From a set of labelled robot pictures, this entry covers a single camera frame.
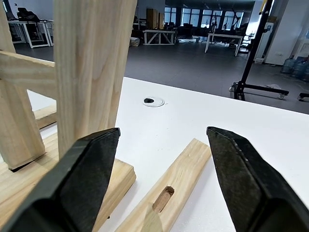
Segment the wooden cabinet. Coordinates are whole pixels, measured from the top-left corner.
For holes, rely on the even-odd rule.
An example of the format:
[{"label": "wooden cabinet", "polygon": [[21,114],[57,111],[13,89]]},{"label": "wooden cabinet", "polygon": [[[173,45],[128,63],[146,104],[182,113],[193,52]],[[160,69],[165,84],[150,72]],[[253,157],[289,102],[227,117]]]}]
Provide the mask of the wooden cabinet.
[{"label": "wooden cabinet", "polygon": [[147,24],[150,29],[159,27],[159,14],[155,9],[147,9],[146,11]]},{"label": "wooden cabinet", "polygon": [[164,13],[159,13],[159,28],[164,29]]}]

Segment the wooden plank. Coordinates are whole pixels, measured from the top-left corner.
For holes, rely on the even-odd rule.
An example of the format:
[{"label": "wooden plank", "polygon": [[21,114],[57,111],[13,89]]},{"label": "wooden plank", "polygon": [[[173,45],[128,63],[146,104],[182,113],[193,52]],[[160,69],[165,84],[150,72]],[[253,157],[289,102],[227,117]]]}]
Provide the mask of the wooden plank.
[{"label": "wooden plank", "polygon": [[[57,134],[44,139],[46,154],[16,173],[0,163],[0,228],[34,188],[38,181],[58,162]],[[94,225],[96,232],[122,200],[136,179],[134,168],[115,159],[110,184]]]},{"label": "wooden plank", "polygon": [[[0,7],[0,50],[15,52],[3,7]],[[45,153],[25,89],[0,80],[0,153],[10,169]]]},{"label": "wooden plank", "polygon": [[113,127],[136,2],[55,1],[59,155],[78,138]]},{"label": "wooden plank", "polygon": [[206,144],[192,140],[116,231],[168,232],[210,156]]},{"label": "wooden plank", "polygon": [[34,111],[35,120],[39,129],[49,126],[57,121],[56,117],[57,106],[56,104],[47,106],[43,109]]},{"label": "wooden plank", "polygon": [[55,63],[0,51],[2,80],[56,99]]}]

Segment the pine wood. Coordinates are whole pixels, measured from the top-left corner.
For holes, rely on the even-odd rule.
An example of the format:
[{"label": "pine wood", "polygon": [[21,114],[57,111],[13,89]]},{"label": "pine wood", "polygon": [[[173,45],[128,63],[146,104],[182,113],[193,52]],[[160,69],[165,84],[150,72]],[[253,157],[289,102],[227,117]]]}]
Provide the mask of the pine wood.
[{"label": "pine wood", "polygon": [[56,117],[57,106],[56,104],[47,106],[43,109],[34,111],[35,120],[39,129],[49,126],[57,121]]},{"label": "pine wood", "polygon": [[55,63],[0,51],[2,80],[56,99]]},{"label": "pine wood", "polygon": [[210,148],[193,139],[116,231],[168,232],[210,156]]},{"label": "pine wood", "polygon": [[[0,7],[0,50],[15,53],[3,7]],[[25,89],[2,80],[0,72],[0,153],[10,169],[44,154],[44,145]]]},{"label": "pine wood", "polygon": [[59,155],[114,126],[137,0],[56,0]]},{"label": "pine wood", "polygon": [[[38,181],[58,162],[57,134],[44,139],[46,154],[16,173],[0,163],[0,228],[21,204]],[[93,231],[102,226],[136,179],[134,168],[115,159],[109,187]]]}]

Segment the black stand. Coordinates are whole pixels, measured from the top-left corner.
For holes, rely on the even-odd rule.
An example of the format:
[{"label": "black stand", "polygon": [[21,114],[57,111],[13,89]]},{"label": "black stand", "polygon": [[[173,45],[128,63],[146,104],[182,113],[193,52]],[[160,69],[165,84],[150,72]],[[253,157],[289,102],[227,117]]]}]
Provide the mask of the black stand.
[{"label": "black stand", "polygon": [[304,98],[309,98],[309,93],[300,93],[297,99],[302,102]]},{"label": "black stand", "polygon": [[244,95],[244,92],[243,92],[243,90],[245,88],[257,89],[257,90],[267,91],[267,92],[272,92],[272,93],[279,93],[280,99],[283,99],[284,96],[287,96],[289,94],[289,91],[287,91],[287,90],[246,84],[252,63],[254,61],[255,54],[256,54],[258,46],[260,44],[262,35],[265,32],[265,25],[266,25],[266,22],[267,22],[267,19],[268,19],[268,16],[269,16],[269,12],[270,12],[270,9],[271,9],[272,2],[273,2],[273,0],[267,0],[264,11],[262,12],[262,18],[261,18],[259,27],[257,29],[255,41],[253,43],[252,50],[251,50],[251,53],[249,55],[248,62],[246,64],[246,68],[243,72],[242,78],[239,82],[235,82],[232,85],[232,87],[230,88],[230,91],[234,92],[234,95],[232,96],[234,99],[245,101],[245,95]]}]

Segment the window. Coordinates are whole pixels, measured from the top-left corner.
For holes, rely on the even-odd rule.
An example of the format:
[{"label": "window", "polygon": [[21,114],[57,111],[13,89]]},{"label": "window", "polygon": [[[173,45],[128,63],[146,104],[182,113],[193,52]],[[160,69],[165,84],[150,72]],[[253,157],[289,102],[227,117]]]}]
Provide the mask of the window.
[{"label": "window", "polygon": [[181,26],[183,26],[184,23],[190,23],[193,27],[197,27],[198,18],[199,10],[183,8]]},{"label": "window", "polygon": [[216,28],[219,28],[219,23],[220,23],[221,15],[222,15],[222,11],[213,11],[212,12],[211,24],[212,23],[217,23]]},{"label": "window", "polygon": [[165,23],[169,23],[169,22],[176,23],[176,8],[165,7],[164,22]]},{"label": "window", "polygon": [[239,28],[240,24],[241,24],[242,17],[243,17],[243,12],[236,12],[236,16],[240,18],[238,20],[238,22],[237,22],[237,18],[235,17],[234,12],[227,11],[225,13],[225,17],[224,17],[223,29],[231,30],[232,25],[234,25],[234,24],[235,24],[236,28]]},{"label": "window", "polygon": [[237,22],[237,18],[234,17],[234,21],[233,21],[233,25],[235,24],[235,26],[237,28],[240,27],[241,21],[242,21],[242,16],[243,16],[243,12],[236,12],[236,16],[239,18],[238,22]]},{"label": "window", "polygon": [[193,27],[197,27],[198,17],[199,17],[199,10],[192,9],[190,24],[192,24]]},{"label": "window", "polygon": [[4,7],[4,11],[5,11],[5,12],[8,12],[8,10],[6,9],[6,6],[5,6],[4,1],[2,1],[2,4],[3,4],[3,7]]},{"label": "window", "polygon": [[201,28],[204,28],[204,27],[209,28],[209,26],[211,24],[211,15],[212,15],[212,11],[203,10],[203,17],[202,17]]},{"label": "window", "polygon": [[186,9],[183,8],[182,10],[182,26],[184,23],[189,23],[190,22],[190,14],[191,14],[191,9]]}]

